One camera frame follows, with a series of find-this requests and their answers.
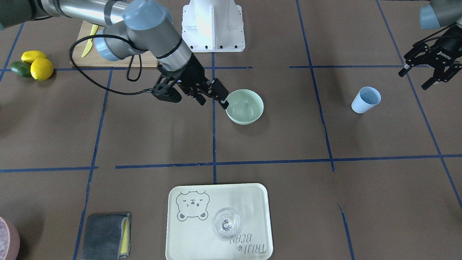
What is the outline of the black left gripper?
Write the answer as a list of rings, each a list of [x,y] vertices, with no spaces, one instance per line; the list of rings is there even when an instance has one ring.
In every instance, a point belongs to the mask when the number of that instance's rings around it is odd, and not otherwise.
[[[414,66],[428,65],[434,69],[430,77],[421,88],[429,89],[439,82],[450,81],[462,69],[458,58],[461,57],[461,25],[449,25],[446,28],[414,43],[403,58],[405,64],[398,75],[404,77]]]

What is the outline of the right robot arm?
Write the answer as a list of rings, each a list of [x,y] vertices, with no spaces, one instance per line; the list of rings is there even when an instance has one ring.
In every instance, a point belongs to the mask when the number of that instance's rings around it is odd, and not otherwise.
[[[143,90],[161,101],[178,103],[186,96],[200,105],[206,97],[222,108],[229,91],[219,79],[209,80],[204,67],[172,25],[169,10],[155,0],[2,0],[1,30],[47,16],[76,18],[103,27],[91,37],[106,60],[118,61],[150,51],[161,75],[155,86]]]

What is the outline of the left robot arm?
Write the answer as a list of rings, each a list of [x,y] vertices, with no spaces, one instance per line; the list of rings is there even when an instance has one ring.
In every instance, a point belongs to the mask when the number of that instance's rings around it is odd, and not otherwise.
[[[439,82],[448,82],[461,71],[461,62],[457,61],[462,56],[461,16],[460,0],[431,0],[421,7],[421,28],[439,31],[413,44],[403,56],[405,63],[398,75],[405,76],[414,66],[430,66],[433,75],[421,85],[427,90]]]

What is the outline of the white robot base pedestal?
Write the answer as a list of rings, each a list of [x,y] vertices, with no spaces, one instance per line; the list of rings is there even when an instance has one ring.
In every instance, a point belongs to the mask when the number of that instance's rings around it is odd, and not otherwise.
[[[182,15],[182,38],[193,53],[245,51],[243,11],[234,0],[190,0]]]

